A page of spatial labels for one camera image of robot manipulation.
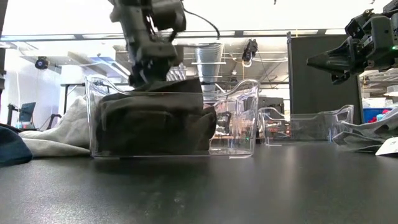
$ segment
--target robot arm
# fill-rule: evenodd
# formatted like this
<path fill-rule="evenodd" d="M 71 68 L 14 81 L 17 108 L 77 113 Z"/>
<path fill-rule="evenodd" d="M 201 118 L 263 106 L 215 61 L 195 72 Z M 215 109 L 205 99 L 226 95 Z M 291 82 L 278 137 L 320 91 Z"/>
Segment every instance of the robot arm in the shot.
<path fill-rule="evenodd" d="M 348 38 L 337 48 L 307 59 L 307 65 L 331 73 L 333 84 L 365 70 L 386 71 L 398 64 L 398 10 L 366 10 L 345 27 Z"/>
<path fill-rule="evenodd" d="M 131 86 L 139 87 L 154 81 L 166 81 L 171 66 L 182 62 L 181 54 L 172 45 L 178 32 L 186 29 L 181 0 L 109 0 L 114 9 L 112 22 L 120 22 L 133 61 Z M 158 31 L 172 29 L 165 38 Z"/>

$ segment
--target metal duct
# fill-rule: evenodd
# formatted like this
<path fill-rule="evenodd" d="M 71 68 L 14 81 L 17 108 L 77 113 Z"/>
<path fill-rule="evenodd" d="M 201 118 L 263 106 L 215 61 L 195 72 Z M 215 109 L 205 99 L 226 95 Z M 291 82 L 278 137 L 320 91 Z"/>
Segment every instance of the metal duct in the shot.
<path fill-rule="evenodd" d="M 224 44 L 214 44 L 210 47 L 195 49 L 198 75 L 202 82 L 216 82 L 220 70 L 220 62 L 224 51 Z M 202 85 L 203 92 L 215 92 L 215 85 Z"/>
<path fill-rule="evenodd" d="M 177 67 L 172 67 L 166 76 L 167 81 L 177 81 L 187 79 L 187 68 L 181 63 Z"/>

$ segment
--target camera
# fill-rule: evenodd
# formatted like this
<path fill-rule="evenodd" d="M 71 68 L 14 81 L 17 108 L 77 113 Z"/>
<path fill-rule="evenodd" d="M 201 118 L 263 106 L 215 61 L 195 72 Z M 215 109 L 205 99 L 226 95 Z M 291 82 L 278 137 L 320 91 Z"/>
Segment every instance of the camera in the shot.
<path fill-rule="evenodd" d="M 244 62 L 250 62 L 256 56 L 258 49 L 259 47 L 256 40 L 250 39 L 247 46 L 243 49 L 242 60 Z"/>
<path fill-rule="evenodd" d="M 50 62 L 47 60 L 47 57 L 39 56 L 35 63 L 35 67 L 40 70 L 45 70 L 49 68 Z"/>

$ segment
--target blue bin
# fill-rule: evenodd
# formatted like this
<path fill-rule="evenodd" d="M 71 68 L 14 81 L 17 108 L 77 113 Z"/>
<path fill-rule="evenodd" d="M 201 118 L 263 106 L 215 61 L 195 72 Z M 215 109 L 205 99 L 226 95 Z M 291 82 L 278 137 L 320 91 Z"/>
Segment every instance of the blue bin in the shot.
<path fill-rule="evenodd" d="M 384 110 L 392 110 L 391 108 L 364 108 L 363 119 L 365 123 L 368 123 L 378 114 L 382 114 Z"/>

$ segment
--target transparent plastic container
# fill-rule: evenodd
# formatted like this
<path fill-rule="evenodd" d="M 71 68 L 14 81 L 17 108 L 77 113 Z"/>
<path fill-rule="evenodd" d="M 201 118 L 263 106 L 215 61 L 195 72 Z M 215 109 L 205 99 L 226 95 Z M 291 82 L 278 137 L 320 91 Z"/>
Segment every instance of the transparent plastic container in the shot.
<path fill-rule="evenodd" d="M 284 115 L 275 108 L 259 109 L 259 125 L 264 130 L 266 143 L 297 141 L 328 141 L 337 134 L 352 129 L 341 122 L 352 123 L 354 106 L 346 105 L 339 110 L 318 114 Z"/>
<path fill-rule="evenodd" d="M 253 154 L 259 96 L 255 80 L 243 80 L 223 94 L 159 93 L 123 91 L 104 76 L 90 75 L 86 92 L 93 157 Z M 129 108 L 130 103 L 144 100 L 146 105 L 154 101 L 155 110 Z M 182 101 L 183 109 L 176 109 Z M 186 107 L 191 105 L 195 106 L 187 115 Z"/>

